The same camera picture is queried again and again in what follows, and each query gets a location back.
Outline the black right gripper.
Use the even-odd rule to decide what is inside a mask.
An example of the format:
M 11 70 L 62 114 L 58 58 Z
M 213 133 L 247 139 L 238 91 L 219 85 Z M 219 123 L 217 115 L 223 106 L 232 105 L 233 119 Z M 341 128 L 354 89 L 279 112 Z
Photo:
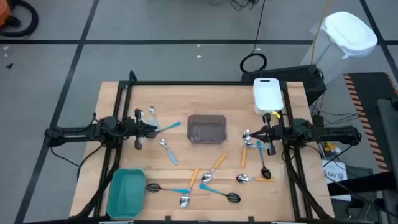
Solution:
M 275 129 L 271 126 L 271 114 L 270 113 L 266 113 L 264 115 L 264 119 L 265 119 L 266 128 L 262 127 L 260 130 L 255 131 L 255 132 L 251 133 L 250 135 L 252 138 L 255 138 L 257 140 L 265 142 L 266 137 L 264 135 L 260 135 L 260 134 L 264 134 L 266 132 L 266 135 L 268 137 L 268 144 L 269 144 L 267 153 L 269 156 L 273 156 L 273 155 L 276 155 L 276 153 L 277 153 L 277 149 L 274 146 L 273 141 L 280 140 L 280 134 L 275 133 Z

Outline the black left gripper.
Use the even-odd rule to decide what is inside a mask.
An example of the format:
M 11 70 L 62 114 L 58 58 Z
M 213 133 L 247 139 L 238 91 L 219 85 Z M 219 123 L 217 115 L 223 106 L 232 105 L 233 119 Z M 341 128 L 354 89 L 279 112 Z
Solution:
M 125 133 L 123 136 L 124 140 L 129 139 L 131 136 L 135 136 L 134 140 L 134 147 L 137 150 L 142 149 L 142 144 L 140 138 L 143 136 L 143 131 L 147 134 L 145 134 L 146 138 L 155 138 L 157 136 L 157 126 L 143 123 L 141 120 L 141 110 L 140 109 L 135 109 L 134 110 L 134 119 L 131 117 L 127 117 L 124 119 L 124 126 L 125 126 Z

